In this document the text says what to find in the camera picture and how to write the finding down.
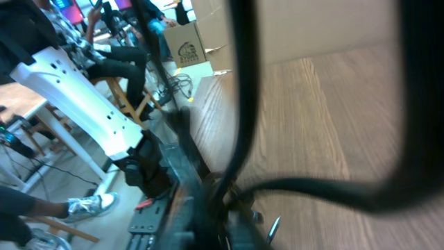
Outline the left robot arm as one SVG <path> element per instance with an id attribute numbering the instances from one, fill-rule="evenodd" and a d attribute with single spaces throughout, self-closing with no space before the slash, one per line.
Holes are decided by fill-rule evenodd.
<path id="1" fill-rule="evenodd" d="M 79 125 L 125 173 L 128 185 L 149 198 L 173 187 L 156 136 L 99 94 L 32 1 L 1 2 L 1 78 L 38 93 Z"/>

